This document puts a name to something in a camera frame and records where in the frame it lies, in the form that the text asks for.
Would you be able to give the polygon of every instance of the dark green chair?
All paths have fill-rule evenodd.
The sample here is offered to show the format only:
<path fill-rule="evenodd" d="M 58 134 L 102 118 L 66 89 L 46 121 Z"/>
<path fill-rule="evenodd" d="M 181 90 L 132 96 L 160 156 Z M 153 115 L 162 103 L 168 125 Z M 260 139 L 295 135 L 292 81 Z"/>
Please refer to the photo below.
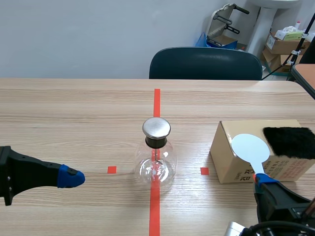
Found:
<path fill-rule="evenodd" d="M 152 59 L 150 79 L 261 80 L 253 54 L 221 48 L 167 48 Z"/>

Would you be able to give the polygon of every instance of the white sink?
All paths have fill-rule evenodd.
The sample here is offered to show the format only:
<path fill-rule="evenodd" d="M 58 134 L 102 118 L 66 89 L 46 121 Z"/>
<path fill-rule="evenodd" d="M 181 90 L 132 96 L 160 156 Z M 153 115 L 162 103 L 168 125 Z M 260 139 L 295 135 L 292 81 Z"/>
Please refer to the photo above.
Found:
<path fill-rule="evenodd" d="M 246 51 L 260 58 L 277 9 L 292 8 L 301 0 L 250 0 L 250 2 L 260 6 L 261 9 Z"/>
<path fill-rule="evenodd" d="M 265 8 L 292 8 L 300 2 L 300 0 L 250 0 L 251 3 Z"/>

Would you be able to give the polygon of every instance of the glass flask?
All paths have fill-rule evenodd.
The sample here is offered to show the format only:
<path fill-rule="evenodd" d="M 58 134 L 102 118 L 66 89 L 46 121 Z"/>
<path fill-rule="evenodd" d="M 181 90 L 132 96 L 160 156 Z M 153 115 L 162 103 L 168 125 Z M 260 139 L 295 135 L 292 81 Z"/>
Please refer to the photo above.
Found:
<path fill-rule="evenodd" d="M 171 125 L 162 118 L 150 118 L 143 123 L 146 138 L 135 154 L 135 175 L 140 182 L 151 186 L 158 182 L 165 187 L 172 182 L 177 168 L 177 156 L 167 136 Z"/>

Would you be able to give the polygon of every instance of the black brush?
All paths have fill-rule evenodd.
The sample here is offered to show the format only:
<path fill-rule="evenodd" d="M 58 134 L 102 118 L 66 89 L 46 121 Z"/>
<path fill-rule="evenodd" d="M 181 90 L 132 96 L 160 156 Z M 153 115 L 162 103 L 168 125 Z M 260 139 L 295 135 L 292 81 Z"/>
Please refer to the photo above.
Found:
<path fill-rule="evenodd" d="M 315 135 L 309 128 L 263 128 L 275 155 L 300 159 L 315 159 Z"/>

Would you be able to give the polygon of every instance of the white paddle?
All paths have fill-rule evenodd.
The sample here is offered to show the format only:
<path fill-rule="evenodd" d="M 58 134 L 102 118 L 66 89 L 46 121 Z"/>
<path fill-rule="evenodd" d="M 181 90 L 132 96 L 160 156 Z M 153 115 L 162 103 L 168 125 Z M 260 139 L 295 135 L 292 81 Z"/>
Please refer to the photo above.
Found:
<path fill-rule="evenodd" d="M 239 158 L 251 164 L 256 174 L 265 173 L 262 163 L 269 158 L 270 151 L 264 141 L 251 134 L 239 134 L 233 138 L 231 146 Z"/>

